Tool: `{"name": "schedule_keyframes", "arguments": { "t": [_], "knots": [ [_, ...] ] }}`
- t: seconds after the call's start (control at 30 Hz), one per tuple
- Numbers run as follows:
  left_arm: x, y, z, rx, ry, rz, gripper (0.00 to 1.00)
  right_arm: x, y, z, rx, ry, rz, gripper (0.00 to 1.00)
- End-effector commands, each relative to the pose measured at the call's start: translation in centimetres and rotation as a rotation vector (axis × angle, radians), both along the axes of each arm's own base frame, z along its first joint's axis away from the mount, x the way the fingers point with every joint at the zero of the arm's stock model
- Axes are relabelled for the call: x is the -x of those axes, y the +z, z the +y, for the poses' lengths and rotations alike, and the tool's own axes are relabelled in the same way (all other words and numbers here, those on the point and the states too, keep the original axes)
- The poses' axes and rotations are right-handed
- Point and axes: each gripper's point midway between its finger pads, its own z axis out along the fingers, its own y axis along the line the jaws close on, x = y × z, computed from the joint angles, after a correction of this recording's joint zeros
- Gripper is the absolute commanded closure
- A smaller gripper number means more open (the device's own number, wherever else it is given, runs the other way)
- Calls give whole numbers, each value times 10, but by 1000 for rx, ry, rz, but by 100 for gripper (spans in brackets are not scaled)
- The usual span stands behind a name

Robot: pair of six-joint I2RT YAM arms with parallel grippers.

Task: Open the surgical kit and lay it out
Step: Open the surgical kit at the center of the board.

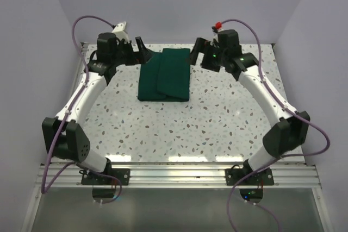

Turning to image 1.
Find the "green surgical cloth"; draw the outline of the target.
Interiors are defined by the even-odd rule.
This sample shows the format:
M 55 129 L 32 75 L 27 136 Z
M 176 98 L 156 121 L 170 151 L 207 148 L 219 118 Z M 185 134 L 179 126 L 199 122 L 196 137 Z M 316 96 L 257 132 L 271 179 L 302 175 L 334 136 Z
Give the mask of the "green surgical cloth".
M 141 65 L 138 100 L 187 102 L 190 99 L 190 49 L 164 48 Z

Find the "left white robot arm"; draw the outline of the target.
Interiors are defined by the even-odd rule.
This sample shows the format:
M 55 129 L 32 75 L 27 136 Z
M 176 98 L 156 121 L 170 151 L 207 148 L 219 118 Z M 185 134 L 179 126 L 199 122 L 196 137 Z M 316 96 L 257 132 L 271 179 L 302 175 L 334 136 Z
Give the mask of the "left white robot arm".
M 94 171 L 95 180 L 103 185 L 111 182 L 113 171 L 107 167 L 109 160 L 91 148 L 82 124 L 118 66 L 144 64 L 152 57 L 153 52 L 141 37 L 136 37 L 135 42 L 136 51 L 121 35 L 101 33 L 72 97 L 53 118 L 46 117 L 42 122 L 48 157 L 71 160 Z

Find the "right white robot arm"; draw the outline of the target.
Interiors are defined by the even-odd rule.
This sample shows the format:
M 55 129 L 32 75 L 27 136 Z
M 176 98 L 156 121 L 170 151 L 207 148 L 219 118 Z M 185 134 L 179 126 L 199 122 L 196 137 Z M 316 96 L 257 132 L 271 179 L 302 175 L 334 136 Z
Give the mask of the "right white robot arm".
M 242 178 L 247 184 L 255 184 L 262 177 L 259 168 L 279 159 L 305 142 L 309 121 L 306 111 L 299 112 L 268 83 L 259 68 L 259 61 L 252 53 L 244 53 L 239 35 L 234 29 L 215 33 L 213 40 L 198 37 L 190 54 L 190 63 L 196 64 L 198 54 L 203 54 L 201 67 L 218 72 L 221 67 L 233 76 L 256 100 L 265 113 L 270 130 L 262 138 L 262 147 L 243 163 Z

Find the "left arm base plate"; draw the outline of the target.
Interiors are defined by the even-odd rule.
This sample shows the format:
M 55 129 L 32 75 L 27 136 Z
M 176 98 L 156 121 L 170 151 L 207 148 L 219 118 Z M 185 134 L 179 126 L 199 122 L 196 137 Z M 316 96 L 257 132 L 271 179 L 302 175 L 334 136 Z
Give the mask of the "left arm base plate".
M 82 185 L 122 185 L 127 186 L 131 177 L 128 168 L 112 168 L 107 173 L 94 173 L 87 170 L 80 170 Z

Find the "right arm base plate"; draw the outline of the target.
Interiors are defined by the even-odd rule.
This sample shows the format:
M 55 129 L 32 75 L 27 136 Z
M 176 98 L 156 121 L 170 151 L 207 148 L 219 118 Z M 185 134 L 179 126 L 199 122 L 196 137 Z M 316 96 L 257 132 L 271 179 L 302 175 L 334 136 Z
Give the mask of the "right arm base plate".
M 242 168 L 227 168 L 225 169 L 225 180 L 227 186 L 273 186 L 275 184 L 270 168 L 256 174 L 248 175 L 244 173 Z

